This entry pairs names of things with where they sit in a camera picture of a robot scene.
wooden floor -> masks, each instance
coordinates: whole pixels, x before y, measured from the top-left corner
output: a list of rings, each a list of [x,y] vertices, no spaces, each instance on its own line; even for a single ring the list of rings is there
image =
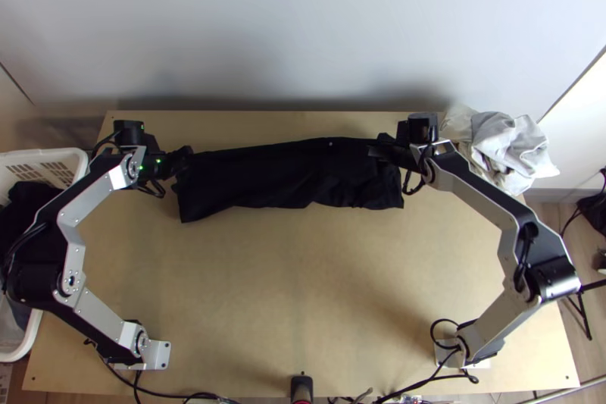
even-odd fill
[[[529,204],[539,217],[551,228],[559,231],[574,210],[574,205]],[[602,279],[605,276],[594,270],[594,260],[599,249],[606,249],[606,239],[596,232],[583,217],[577,218],[567,229],[564,238],[568,251],[584,284]],[[576,369],[581,382],[606,374],[606,287],[596,289],[584,295],[584,303],[589,315],[593,341],[588,341],[583,333],[580,317],[570,307],[567,301],[559,302],[564,326],[573,351]],[[40,393],[22,391],[21,383],[25,374],[26,360],[14,366],[8,404],[131,404],[134,402],[128,396],[95,396],[65,393]],[[549,393],[537,392],[538,396]],[[486,395],[460,396],[427,396],[428,400],[447,400],[463,404],[515,404],[533,398],[531,392],[493,393]],[[143,404],[159,404],[177,402],[173,399],[161,399],[142,395]],[[286,404],[286,399],[242,399],[242,404],[261,404],[271,401],[272,404]],[[574,394],[549,401],[553,404],[596,404],[606,402],[606,384],[581,390]]]

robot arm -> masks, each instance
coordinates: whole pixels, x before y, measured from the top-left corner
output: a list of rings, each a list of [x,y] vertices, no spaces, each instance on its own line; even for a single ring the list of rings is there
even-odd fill
[[[170,343],[151,340],[138,321],[120,318],[86,286],[86,246],[77,227],[113,191],[143,189],[162,196],[164,190],[154,193],[147,182],[161,188],[155,178],[168,178],[191,149],[161,152],[138,121],[116,121],[114,129],[111,138],[118,153],[96,157],[85,177],[37,212],[8,272],[8,295],[29,307],[52,312],[76,328],[116,369],[165,369]]]
[[[454,193],[502,231],[497,256],[504,289],[479,318],[459,325],[447,340],[460,349],[445,366],[462,368],[496,355],[505,337],[541,305],[578,291],[580,281],[561,237],[533,210],[473,173],[453,144],[438,138],[435,114],[412,114],[401,122],[395,147],[397,155],[410,153],[414,159],[402,167],[421,173],[426,185]],[[449,353],[436,347],[438,361]]]

crumpled white shirt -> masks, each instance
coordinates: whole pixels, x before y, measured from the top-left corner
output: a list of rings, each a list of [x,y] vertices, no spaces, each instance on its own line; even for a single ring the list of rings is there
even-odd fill
[[[440,136],[458,144],[472,171],[512,196],[536,178],[560,173],[547,153],[547,137],[528,115],[512,118],[453,105],[440,124]]]

black cloth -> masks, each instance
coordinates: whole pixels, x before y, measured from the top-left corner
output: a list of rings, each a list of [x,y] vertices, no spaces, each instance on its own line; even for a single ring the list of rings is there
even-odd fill
[[[599,233],[606,236],[606,194],[585,197],[576,206]]]
[[[11,259],[7,257],[8,250],[33,223],[39,208],[60,193],[61,189],[35,181],[19,181],[11,188],[8,192],[11,203],[0,210],[0,264],[3,268]],[[18,302],[8,302],[17,325],[25,330],[30,318],[30,309]]]
[[[327,137],[192,155],[173,185],[181,221],[233,206],[402,208],[400,169],[368,156],[374,143]]]

wooden table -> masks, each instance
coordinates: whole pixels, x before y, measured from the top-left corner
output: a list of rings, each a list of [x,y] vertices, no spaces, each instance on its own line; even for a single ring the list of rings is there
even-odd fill
[[[318,136],[395,133],[405,113],[111,111],[145,122],[167,151],[253,146]],[[423,188],[405,208],[231,208],[181,224],[176,197],[109,197],[83,222],[89,288],[155,339],[173,343],[165,392],[287,396],[305,371],[317,396],[388,393],[435,369],[429,327],[479,316],[501,291],[499,231],[449,193]],[[578,386],[557,305],[511,334],[489,370],[437,381],[425,394]],[[47,314],[24,387],[128,394],[91,346]]]

